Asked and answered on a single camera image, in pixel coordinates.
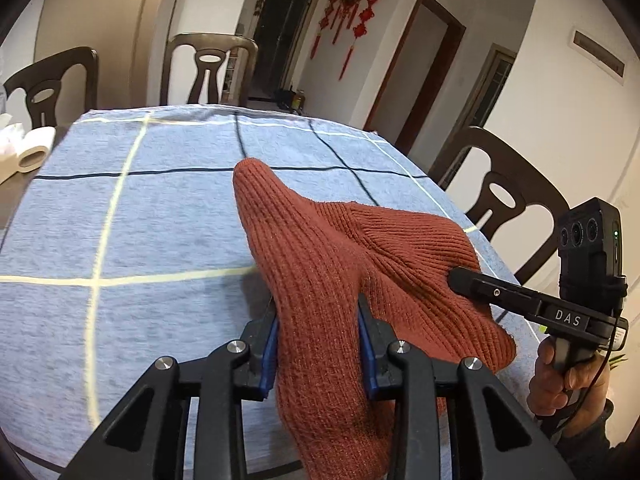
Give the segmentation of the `person's right hand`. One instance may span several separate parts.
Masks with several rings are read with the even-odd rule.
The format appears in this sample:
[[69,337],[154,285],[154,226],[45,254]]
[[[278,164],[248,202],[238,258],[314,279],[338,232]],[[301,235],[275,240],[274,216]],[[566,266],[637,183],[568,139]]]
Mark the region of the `person's right hand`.
[[539,416],[554,415],[557,410],[567,406],[569,391],[590,387],[574,422],[581,420],[587,425],[591,424],[605,407],[610,382],[608,361],[597,353],[591,360],[576,364],[567,372],[560,372],[553,366],[554,358],[555,340],[547,337],[538,347],[535,374],[529,382],[529,409]]

